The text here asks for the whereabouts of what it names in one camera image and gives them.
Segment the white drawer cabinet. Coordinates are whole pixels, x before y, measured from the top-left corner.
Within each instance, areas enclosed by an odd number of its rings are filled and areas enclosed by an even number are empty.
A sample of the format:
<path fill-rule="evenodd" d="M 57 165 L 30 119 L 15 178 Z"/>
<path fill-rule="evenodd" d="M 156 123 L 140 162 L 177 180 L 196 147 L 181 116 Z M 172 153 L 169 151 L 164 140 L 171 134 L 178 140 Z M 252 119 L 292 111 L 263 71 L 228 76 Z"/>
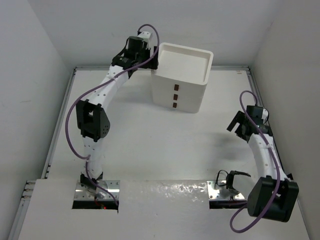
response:
<path fill-rule="evenodd" d="M 187 113 L 198 113 L 213 59 L 213 52 L 208 50 L 161 43 L 158 68 L 151 72 L 153 103 Z"/>

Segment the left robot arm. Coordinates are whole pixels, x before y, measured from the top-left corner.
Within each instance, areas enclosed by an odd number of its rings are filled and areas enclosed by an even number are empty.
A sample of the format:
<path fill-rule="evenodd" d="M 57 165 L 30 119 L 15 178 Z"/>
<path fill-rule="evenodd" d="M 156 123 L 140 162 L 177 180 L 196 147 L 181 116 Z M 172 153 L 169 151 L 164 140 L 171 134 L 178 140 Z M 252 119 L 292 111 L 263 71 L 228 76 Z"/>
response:
<path fill-rule="evenodd" d="M 138 32 L 137 36 L 130 36 L 126 40 L 124 49 L 113 59 L 109 71 L 102 83 L 112 78 L 109 84 L 96 89 L 85 100 L 76 104 L 77 127 L 83 139 L 84 155 L 90 156 L 88 165 L 83 167 L 80 182 L 91 189 L 103 177 L 102 146 L 111 124 L 106 110 L 118 89 L 132 76 L 136 69 L 123 73 L 135 67 L 151 56 L 150 41 L 152 34 L 147 31 Z"/>

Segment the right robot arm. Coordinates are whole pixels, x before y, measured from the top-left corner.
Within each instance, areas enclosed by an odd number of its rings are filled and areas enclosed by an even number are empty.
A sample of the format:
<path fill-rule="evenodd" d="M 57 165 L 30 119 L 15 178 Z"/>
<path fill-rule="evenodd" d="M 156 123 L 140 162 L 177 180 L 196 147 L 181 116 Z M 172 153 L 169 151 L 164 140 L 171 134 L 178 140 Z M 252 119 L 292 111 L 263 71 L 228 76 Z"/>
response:
<path fill-rule="evenodd" d="M 232 170 L 226 177 L 226 189 L 241 193 L 247 200 L 251 217 L 263 214 L 264 219 L 288 222 L 299 193 L 299 186 L 282 169 L 274 147 L 271 128 L 265 124 L 268 111 L 257 105 L 248 105 L 246 112 L 238 111 L 227 130 L 239 124 L 235 134 L 245 140 L 257 167 L 258 180 L 246 172 Z"/>

